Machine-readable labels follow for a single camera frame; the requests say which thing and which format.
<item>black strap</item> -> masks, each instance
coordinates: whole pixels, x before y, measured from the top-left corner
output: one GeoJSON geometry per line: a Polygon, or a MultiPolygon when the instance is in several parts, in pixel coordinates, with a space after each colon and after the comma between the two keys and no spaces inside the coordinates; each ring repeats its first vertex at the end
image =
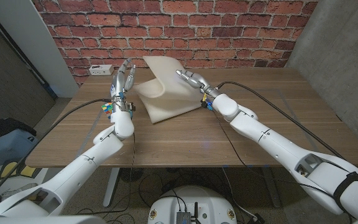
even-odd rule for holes
{"type": "Polygon", "coordinates": [[[338,207],[341,208],[342,211],[344,211],[345,213],[348,213],[348,214],[349,214],[349,212],[347,212],[346,209],[342,206],[341,196],[342,196],[343,192],[347,189],[347,187],[355,181],[358,181],[358,173],[351,172],[350,174],[347,174],[346,179],[344,179],[342,181],[342,183],[340,183],[338,185],[338,187],[336,188],[334,195],[333,195],[333,198],[334,198],[336,204],[338,205],[338,207]]]}

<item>concrete wall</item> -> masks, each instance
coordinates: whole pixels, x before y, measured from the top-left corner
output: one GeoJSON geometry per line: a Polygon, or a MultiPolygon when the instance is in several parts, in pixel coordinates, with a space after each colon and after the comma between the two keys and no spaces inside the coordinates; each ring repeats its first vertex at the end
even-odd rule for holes
{"type": "Polygon", "coordinates": [[[286,66],[297,68],[358,137],[358,0],[320,0],[286,66]]]}

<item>rubik's cube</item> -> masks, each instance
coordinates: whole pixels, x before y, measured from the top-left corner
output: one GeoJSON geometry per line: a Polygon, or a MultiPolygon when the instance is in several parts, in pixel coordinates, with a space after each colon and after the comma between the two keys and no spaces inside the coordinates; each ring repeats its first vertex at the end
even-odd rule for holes
{"type": "Polygon", "coordinates": [[[105,105],[102,105],[102,109],[104,111],[104,113],[106,114],[106,116],[111,119],[111,114],[112,114],[112,103],[106,103],[105,105]]]}

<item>table leg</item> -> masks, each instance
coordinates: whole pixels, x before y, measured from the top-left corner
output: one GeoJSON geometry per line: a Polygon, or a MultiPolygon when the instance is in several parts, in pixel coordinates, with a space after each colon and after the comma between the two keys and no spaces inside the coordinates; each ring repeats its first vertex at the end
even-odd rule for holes
{"type": "Polygon", "coordinates": [[[270,194],[270,197],[272,198],[273,206],[275,208],[281,208],[280,196],[278,195],[276,184],[275,184],[274,180],[272,180],[272,178],[273,178],[272,171],[268,167],[263,167],[262,172],[263,172],[264,176],[266,177],[265,178],[266,186],[267,186],[267,190],[270,194]]]}
{"type": "Polygon", "coordinates": [[[111,204],[112,195],[116,188],[116,182],[118,178],[119,168],[112,168],[110,173],[109,182],[107,184],[106,193],[104,194],[103,206],[109,207],[111,204]]]}

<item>red brick wall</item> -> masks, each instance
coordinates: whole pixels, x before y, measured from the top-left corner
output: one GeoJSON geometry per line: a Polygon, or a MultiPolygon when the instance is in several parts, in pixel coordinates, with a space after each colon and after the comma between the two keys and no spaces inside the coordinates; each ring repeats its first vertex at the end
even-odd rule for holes
{"type": "Polygon", "coordinates": [[[33,0],[77,83],[92,64],[166,55],[186,68],[283,67],[317,5],[302,1],[33,0]]]}

